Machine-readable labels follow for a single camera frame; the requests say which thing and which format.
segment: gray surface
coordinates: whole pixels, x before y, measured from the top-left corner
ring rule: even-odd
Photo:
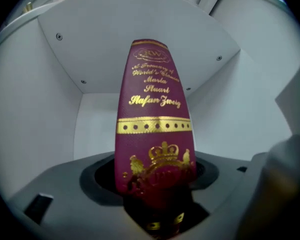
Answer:
[[[31,232],[35,236],[40,236],[41,240],[64,240],[62,236],[56,236],[53,232],[42,228],[40,225],[36,224],[32,219],[26,216],[21,210],[9,205],[9,209],[12,214],[23,224],[27,229],[31,229]]]
[[[231,195],[226,198],[226,201],[202,223],[175,239],[235,239],[240,220],[254,194],[266,158],[266,154],[255,155],[241,182],[236,186]]]
[[[113,152],[52,167],[16,193],[10,199],[9,205],[23,211],[38,193],[53,195],[54,200],[43,218],[41,226],[42,229],[68,240],[151,239],[129,217],[123,207],[100,206],[90,200],[80,188],[79,177],[82,170],[111,154]],[[235,223],[236,220],[233,217],[238,218],[245,209],[245,204],[248,204],[255,186],[250,181],[257,182],[261,166],[260,160],[264,157],[262,155],[255,156],[251,162],[252,168],[249,168],[246,173],[242,173],[236,169],[246,166],[247,161],[200,152],[197,152],[196,155],[214,163],[219,168],[219,178],[215,183],[205,190],[193,191],[194,200],[214,213],[189,232],[178,236],[178,239],[201,238],[202,230],[208,230],[218,236],[221,231],[219,225],[223,227],[230,215],[231,222]],[[244,191],[237,191],[229,196],[238,184],[243,187]],[[215,222],[218,227],[214,226],[211,221]]]

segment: gold crest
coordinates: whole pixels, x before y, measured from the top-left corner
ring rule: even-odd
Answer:
[[[186,149],[183,154],[182,161],[178,160],[179,147],[175,144],[168,145],[166,141],[162,142],[161,146],[154,146],[149,149],[148,155],[151,160],[151,165],[148,168],[135,155],[130,157],[130,166],[133,175],[138,175],[145,172],[151,174],[156,169],[163,166],[190,166],[190,150]]]

